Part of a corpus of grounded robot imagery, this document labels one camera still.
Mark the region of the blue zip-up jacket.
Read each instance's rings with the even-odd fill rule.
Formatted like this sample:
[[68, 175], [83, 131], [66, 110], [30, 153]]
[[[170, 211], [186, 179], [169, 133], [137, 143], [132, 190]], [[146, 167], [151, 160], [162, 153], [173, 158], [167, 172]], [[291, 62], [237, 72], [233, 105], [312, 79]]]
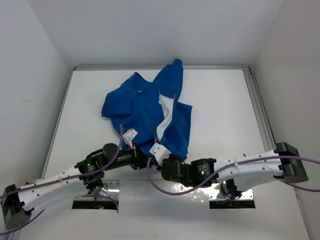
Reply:
[[101, 115], [114, 129], [134, 129], [133, 143], [145, 155], [155, 143], [182, 160], [187, 159], [191, 132], [192, 106], [179, 102], [184, 67], [180, 59], [166, 65], [153, 81], [134, 72], [104, 100]]

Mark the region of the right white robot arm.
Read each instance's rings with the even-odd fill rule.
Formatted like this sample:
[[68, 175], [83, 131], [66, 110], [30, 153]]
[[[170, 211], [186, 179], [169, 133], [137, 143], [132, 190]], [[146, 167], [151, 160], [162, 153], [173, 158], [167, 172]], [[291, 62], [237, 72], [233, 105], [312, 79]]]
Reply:
[[280, 142], [275, 149], [265, 153], [234, 159], [202, 158], [184, 163], [170, 154], [159, 170], [164, 180], [185, 187], [208, 188], [221, 184], [222, 192], [235, 198], [255, 186], [277, 180], [286, 184], [308, 181], [307, 172], [298, 157], [297, 148]]

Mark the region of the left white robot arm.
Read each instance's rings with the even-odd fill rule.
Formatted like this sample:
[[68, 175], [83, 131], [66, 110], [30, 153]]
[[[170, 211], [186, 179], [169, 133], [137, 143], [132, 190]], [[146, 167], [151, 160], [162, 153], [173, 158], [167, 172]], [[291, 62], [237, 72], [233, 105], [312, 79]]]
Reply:
[[44, 211], [69, 198], [92, 195], [104, 186], [105, 171], [125, 166], [144, 169], [147, 161], [148, 156], [138, 145], [120, 149], [114, 143], [107, 143], [51, 178], [25, 186], [11, 184], [0, 197], [5, 229], [13, 232], [26, 225], [36, 211]]

